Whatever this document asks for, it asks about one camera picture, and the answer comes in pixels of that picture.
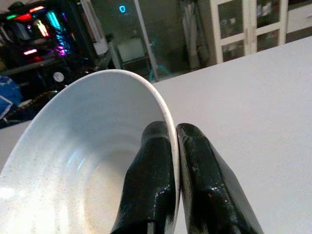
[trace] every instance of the speckled ceramic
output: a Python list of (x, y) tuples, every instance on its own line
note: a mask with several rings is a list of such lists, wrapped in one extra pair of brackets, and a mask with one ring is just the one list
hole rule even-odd
[(141, 134), (157, 120), (170, 135), (176, 216), (179, 164), (169, 110), (142, 77), (108, 70), (60, 92), (18, 141), (0, 175), (0, 233), (109, 234)]

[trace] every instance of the glass cabinet door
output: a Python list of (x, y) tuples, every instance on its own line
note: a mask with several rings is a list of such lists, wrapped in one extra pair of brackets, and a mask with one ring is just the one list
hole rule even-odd
[(211, 1), (217, 63), (250, 53), (249, 6), (245, 0)]
[(287, 1), (252, 0), (252, 52), (285, 43)]

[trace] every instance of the cabinet handle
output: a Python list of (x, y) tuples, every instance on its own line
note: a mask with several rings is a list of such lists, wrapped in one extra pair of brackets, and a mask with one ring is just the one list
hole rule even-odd
[(249, 43), (248, 28), (245, 29), (245, 43), (246, 43), (246, 45), (248, 45), (248, 43)]
[(252, 28), (252, 40), (253, 40), (253, 43), (255, 43), (255, 37), (256, 37), (255, 26), (253, 26), (253, 28)]

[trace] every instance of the desk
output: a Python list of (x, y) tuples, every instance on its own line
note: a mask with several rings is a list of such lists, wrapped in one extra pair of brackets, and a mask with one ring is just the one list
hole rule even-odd
[[(312, 37), (155, 84), (175, 124), (198, 126), (233, 169), (266, 234), (312, 230), (311, 51)], [(2, 157), (24, 129), (0, 130)]]

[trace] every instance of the white tabletop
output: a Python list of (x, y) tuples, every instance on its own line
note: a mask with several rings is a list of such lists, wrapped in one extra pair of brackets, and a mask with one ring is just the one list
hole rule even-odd
[[(266, 234), (312, 233), (312, 37), (155, 87), (233, 169)], [(0, 130), (0, 168), (26, 125)]]

